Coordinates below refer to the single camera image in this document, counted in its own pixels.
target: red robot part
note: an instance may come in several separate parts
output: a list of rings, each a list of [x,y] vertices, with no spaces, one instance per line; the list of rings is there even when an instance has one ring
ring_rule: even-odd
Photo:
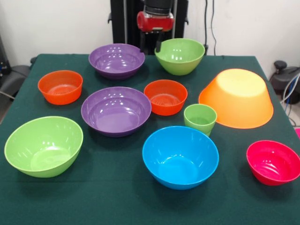
[[[152,31],[169,31],[172,29],[174,23],[173,15],[168,16],[154,16],[143,11],[137,14],[137,26],[143,32]]]

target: orange bowl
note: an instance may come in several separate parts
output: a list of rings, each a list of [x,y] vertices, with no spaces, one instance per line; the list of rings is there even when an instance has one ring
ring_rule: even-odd
[[[217,123],[231,128],[266,124],[274,109],[264,80],[244,69],[227,69],[200,93],[199,103],[217,112]]]
[[[187,89],[172,80],[153,81],[145,87],[144,94],[151,102],[152,112],[161,116],[178,113],[188,97]]]
[[[80,97],[83,78],[74,71],[58,70],[43,76],[37,86],[51,104],[66,105]]]

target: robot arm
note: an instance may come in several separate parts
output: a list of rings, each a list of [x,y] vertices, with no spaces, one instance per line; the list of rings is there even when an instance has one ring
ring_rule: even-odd
[[[145,46],[145,35],[158,33],[156,52],[160,52],[164,33],[173,27],[174,17],[171,13],[173,0],[145,0],[144,10],[137,15],[137,26],[140,31],[141,52]]]

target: purple bowl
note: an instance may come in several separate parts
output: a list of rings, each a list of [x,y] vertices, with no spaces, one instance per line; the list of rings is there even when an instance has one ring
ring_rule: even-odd
[[[151,114],[151,102],[140,91],[111,87],[91,94],[81,107],[83,120],[101,134],[123,137],[135,132]]]
[[[124,80],[133,76],[145,61],[138,47],[128,44],[104,45],[89,56],[90,64],[110,80]]]

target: white wall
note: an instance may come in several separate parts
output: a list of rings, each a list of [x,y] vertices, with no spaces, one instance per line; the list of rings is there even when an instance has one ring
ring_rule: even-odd
[[[300,65],[299,0],[215,2],[218,55],[255,55],[267,76],[277,59]],[[204,3],[189,0],[186,38],[204,42]],[[39,53],[90,53],[113,41],[109,12],[109,0],[0,0],[0,34],[12,65],[29,64]]]
[[[12,65],[40,53],[90,53],[112,43],[109,0],[0,0],[0,34]]]
[[[208,45],[213,54],[208,7]],[[204,42],[204,0],[189,0],[185,38]],[[215,0],[213,30],[218,55],[255,55],[269,77],[275,60],[300,66],[299,0]]]

